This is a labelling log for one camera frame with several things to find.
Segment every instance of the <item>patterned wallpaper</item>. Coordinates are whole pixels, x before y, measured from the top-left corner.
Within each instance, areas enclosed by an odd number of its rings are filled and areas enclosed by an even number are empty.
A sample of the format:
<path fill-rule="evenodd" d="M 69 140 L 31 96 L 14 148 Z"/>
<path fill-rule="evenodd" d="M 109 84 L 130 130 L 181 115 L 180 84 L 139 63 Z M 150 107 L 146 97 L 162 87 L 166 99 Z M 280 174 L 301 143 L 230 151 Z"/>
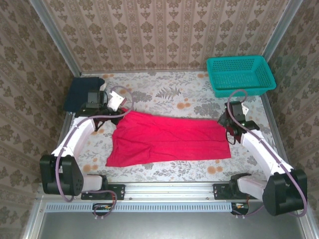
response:
<path fill-rule="evenodd" d="M 319 223 L 319 1 L 304 0 L 270 66 L 268 94 L 288 159 L 308 176 L 308 200 Z"/>
<path fill-rule="evenodd" d="M 288 0 L 44 0 L 84 73 L 261 55 Z"/>
<path fill-rule="evenodd" d="M 27 0 L 0 0 L 0 238 L 18 238 L 57 144 L 71 73 Z"/>

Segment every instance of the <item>floral tablecloth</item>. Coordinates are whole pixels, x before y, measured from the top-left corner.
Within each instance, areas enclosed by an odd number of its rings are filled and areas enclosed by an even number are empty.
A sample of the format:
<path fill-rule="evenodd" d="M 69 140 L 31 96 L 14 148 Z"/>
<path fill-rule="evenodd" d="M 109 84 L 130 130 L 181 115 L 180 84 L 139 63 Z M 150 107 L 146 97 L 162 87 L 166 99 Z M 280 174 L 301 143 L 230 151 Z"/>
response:
<path fill-rule="evenodd" d="M 227 101 L 227 98 L 215 98 L 207 72 L 117 73 L 94 76 L 103 78 L 107 89 L 115 85 L 129 88 L 134 96 L 134 110 L 153 115 L 218 120 Z M 120 88 L 117 92 L 127 97 L 124 107 L 129 108 L 129 93 Z M 254 120 L 268 143 L 275 147 L 260 97 L 248 97 L 244 105 L 249 108 L 246 118 Z M 111 182 L 228 181 L 231 175 L 243 172 L 264 179 L 253 156 L 238 143 L 230 145 L 232 158 L 229 159 L 106 167 L 106 160 L 112 151 L 112 132 L 115 128 L 115 125 L 107 121 L 98 132 L 89 136 L 77 159 L 83 173 L 104 174 Z"/>

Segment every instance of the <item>teal basket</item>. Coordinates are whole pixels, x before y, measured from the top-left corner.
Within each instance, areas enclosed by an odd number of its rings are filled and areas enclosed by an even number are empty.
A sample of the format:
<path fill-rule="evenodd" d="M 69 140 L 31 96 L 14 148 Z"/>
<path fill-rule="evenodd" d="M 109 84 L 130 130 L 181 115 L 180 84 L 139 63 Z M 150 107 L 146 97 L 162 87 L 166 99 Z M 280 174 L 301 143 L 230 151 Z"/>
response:
<path fill-rule="evenodd" d="M 229 97 L 244 89 L 249 96 L 260 96 L 276 88 L 271 70 L 262 56 L 230 56 L 207 59 L 207 71 L 215 97 Z M 238 92 L 235 96 L 244 96 Z"/>

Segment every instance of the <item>red cloth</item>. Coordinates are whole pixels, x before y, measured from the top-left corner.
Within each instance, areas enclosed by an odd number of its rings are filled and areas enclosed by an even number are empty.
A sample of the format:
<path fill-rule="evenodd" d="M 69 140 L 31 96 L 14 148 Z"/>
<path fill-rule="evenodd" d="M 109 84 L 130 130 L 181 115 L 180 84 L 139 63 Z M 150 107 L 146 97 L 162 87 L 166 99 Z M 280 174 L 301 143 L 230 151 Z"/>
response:
<path fill-rule="evenodd" d="M 120 120 L 113 133 L 113 151 L 106 166 L 230 157 L 225 129 L 217 121 L 131 111 Z"/>

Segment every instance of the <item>black cloth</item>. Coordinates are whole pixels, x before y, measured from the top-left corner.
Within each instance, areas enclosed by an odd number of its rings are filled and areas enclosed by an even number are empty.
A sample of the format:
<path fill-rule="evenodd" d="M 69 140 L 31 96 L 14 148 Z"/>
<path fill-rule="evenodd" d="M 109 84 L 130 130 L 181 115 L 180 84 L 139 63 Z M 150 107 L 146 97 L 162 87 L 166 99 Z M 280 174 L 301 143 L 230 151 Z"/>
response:
<path fill-rule="evenodd" d="M 104 80 L 99 77 L 74 78 L 64 103 L 64 110 L 77 112 L 88 101 L 90 90 L 99 90 Z"/>

